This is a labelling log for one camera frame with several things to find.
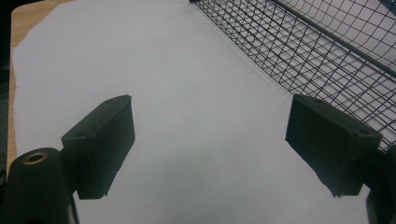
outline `metal wire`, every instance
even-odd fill
[[[381,132],[384,151],[396,144],[394,71],[313,24],[316,16],[307,20],[277,0],[201,0],[196,5],[288,91],[321,98]],[[395,34],[395,21],[391,24],[385,36]],[[395,40],[387,42],[390,50]],[[388,58],[389,52],[381,57]]]

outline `round joint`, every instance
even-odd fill
[[[49,154],[47,152],[45,152],[45,151],[33,153],[33,154],[30,154],[29,156],[27,156],[23,160],[22,163],[25,164],[25,165],[37,164],[37,163],[42,162],[43,160],[45,160],[48,156],[49,156]]]

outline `wood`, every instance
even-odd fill
[[[41,22],[61,3],[71,0],[48,0],[17,7],[11,14],[11,57],[9,69],[9,105],[8,105],[8,145],[7,170],[17,158],[14,129],[15,74],[12,66],[12,50],[27,36],[28,32]]]

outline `white surface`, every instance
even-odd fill
[[[291,95],[187,0],[63,4],[13,62],[19,155],[132,95],[136,141],[81,223],[367,223],[367,189],[332,197],[284,141]]]

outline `wire rack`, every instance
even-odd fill
[[[285,89],[321,98],[373,127],[386,151],[396,143],[396,6],[394,0],[363,1],[195,4]]]

